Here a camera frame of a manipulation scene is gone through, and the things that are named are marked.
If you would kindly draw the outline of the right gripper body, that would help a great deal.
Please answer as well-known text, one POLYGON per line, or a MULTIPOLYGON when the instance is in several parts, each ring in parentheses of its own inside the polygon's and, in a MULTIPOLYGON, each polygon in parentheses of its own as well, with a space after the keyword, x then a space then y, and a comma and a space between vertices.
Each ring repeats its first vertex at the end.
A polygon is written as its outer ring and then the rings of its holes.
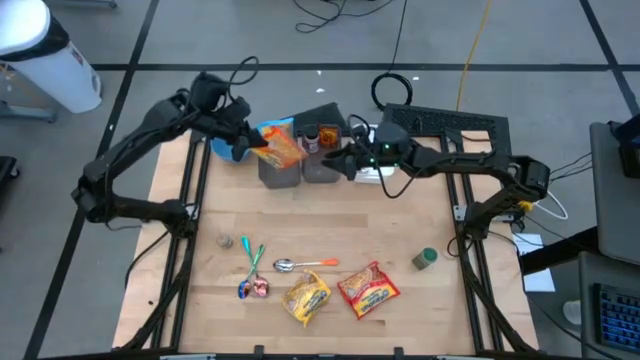
POLYGON ((378 170, 366 146, 352 140, 343 147, 345 173, 348 181, 377 181, 378 170))

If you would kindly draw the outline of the taco seasoning mix packet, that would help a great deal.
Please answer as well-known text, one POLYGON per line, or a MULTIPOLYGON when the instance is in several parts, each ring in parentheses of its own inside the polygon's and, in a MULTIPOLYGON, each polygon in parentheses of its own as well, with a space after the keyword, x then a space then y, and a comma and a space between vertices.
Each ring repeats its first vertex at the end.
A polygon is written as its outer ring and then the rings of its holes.
POLYGON ((341 130, 337 126, 323 124, 319 126, 319 143, 323 149, 335 150, 341 146, 341 130))

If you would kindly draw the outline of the blue-edged ramen packet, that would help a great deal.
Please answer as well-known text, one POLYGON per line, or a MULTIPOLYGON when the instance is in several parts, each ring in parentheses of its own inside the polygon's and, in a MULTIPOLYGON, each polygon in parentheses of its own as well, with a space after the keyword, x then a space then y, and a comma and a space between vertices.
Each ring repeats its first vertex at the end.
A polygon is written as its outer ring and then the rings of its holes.
POLYGON ((288 117, 278 120, 269 120, 264 121, 257 125, 257 129, 260 131, 262 135, 266 135, 269 131, 274 128, 280 129, 282 132, 289 136, 294 135, 294 118, 288 117))

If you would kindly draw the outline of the orange chicken ramen packet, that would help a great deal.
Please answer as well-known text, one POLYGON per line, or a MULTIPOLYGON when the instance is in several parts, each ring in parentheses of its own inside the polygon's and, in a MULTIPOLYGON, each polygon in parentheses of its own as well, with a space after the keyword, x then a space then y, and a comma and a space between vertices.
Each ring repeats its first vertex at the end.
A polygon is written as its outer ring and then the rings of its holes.
POLYGON ((260 129, 267 145, 252 152, 275 169, 285 169, 298 164, 308 155, 292 135, 290 125, 268 125, 260 129))

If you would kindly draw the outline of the black-lidded spice jar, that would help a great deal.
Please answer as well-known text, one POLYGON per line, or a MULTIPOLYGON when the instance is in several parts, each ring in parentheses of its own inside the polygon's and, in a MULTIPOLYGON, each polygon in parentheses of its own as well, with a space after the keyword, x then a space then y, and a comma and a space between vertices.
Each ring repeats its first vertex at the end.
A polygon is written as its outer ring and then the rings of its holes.
POLYGON ((319 150, 319 128, 317 125, 307 125, 303 131, 303 145, 308 154, 319 150))

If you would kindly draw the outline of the grey translucent bin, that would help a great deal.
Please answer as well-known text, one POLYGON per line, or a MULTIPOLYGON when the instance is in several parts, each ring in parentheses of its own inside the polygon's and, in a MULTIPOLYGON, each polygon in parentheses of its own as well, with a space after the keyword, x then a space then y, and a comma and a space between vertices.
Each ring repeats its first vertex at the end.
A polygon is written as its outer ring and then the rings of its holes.
POLYGON ((285 163, 278 155, 264 153, 258 156, 258 177, 268 189, 297 187, 301 183, 300 161, 285 163))
POLYGON ((308 183, 335 183, 340 174, 322 164, 324 156, 332 150, 323 149, 319 143, 317 153, 308 154, 302 163, 302 175, 308 183))

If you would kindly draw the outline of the white plastic bin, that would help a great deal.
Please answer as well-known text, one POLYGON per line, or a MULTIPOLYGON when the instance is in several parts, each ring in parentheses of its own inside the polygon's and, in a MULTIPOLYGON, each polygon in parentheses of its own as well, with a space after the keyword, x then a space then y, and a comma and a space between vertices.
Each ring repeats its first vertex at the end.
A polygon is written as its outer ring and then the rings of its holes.
POLYGON ((394 168, 383 168, 377 170, 373 167, 360 169, 356 172, 354 181, 362 184, 380 184, 381 179, 387 180, 394 174, 394 168))

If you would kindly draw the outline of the black perforated plate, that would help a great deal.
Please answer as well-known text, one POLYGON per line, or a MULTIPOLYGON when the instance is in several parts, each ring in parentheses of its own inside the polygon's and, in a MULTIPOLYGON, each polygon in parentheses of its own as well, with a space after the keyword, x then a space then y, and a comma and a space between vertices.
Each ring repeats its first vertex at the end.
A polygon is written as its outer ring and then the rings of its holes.
POLYGON ((402 127, 410 136, 438 137, 451 131, 485 131, 496 148, 511 153, 509 123, 506 117, 455 112, 409 105, 388 104, 383 122, 402 127))

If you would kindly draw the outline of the red ramen packet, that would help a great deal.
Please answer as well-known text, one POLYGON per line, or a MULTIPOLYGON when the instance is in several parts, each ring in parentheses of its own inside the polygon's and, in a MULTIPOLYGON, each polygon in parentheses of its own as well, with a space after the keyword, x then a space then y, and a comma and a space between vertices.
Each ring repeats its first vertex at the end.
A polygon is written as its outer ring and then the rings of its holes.
POLYGON ((358 320, 401 294, 389 276, 380 270, 378 261, 369 263, 361 271, 340 281, 337 286, 358 320))

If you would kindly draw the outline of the grey table foot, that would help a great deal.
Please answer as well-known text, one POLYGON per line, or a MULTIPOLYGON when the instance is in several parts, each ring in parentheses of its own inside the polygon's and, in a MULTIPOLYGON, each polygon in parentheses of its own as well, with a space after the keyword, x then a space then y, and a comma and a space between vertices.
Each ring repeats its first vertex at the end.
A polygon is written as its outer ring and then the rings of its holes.
POLYGON ((54 123, 57 113, 53 110, 29 106, 10 105, 0 100, 0 119, 27 119, 54 123))
POLYGON ((117 0, 46 0, 56 4, 73 5, 73 6, 106 6, 110 9, 118 7, 117 0))

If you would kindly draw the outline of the white paper sheet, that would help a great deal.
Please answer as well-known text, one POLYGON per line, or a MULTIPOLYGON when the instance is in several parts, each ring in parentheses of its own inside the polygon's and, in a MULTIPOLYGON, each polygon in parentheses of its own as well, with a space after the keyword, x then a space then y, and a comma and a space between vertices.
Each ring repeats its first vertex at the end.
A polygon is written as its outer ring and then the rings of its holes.
MULTIPOLYGON (((544 247, 539 234, 518 234, 512 235, 520 256, 544 247)), ((556 291, 551 271, 544 269, 535 273, 523 276, 524 288, 526 292, 553 293, 556 291)))

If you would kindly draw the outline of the black desk leg bar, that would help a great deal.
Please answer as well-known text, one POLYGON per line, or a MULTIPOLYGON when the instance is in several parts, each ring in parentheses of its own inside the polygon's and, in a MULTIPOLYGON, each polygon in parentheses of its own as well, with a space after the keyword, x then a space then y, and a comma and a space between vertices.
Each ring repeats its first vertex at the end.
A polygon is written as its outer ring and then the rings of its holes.
POLYGON ((523 275, 533 274, 572 261, 577 258, 581 252, 600 253, 597 226, 564 238, 554 244, 521 255, 519 257, 520 268, 523 275))

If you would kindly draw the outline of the white computer mouse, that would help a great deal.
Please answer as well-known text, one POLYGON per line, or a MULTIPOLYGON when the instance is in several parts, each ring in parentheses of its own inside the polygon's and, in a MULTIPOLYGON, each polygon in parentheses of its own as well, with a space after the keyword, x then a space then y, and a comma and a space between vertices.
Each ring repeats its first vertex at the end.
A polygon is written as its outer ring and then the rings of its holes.
POLYGON ((562 306, 562 313, 569 323, 575 326, 582 324, 580 300, 566 301, 562 306))

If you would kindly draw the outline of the black chair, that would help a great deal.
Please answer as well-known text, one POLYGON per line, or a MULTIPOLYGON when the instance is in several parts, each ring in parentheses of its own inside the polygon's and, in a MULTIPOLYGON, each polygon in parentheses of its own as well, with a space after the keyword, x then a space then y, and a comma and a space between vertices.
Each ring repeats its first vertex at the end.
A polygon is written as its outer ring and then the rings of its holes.
POLYGON ((618 142, 618 153, 626 177, 640 179, 640 113, 624 123, 609 121, 611 135, 618 142))

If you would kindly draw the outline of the orange-handled metal spoon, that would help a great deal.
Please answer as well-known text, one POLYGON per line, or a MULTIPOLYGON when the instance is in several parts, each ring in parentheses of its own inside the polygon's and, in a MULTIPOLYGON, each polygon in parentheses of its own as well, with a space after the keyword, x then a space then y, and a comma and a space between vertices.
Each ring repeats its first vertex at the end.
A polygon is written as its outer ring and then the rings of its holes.
POLYGON ((337 258, 329 258, 320 261, 312 261, 312 262, 294 262, 291 259, 278 259, 273 263, 273 267, 277 272, 280 273, 289 273, 294 271, 296 268, 304 267, 304 266, 337 266, 340 264, 340 261, 337 258))

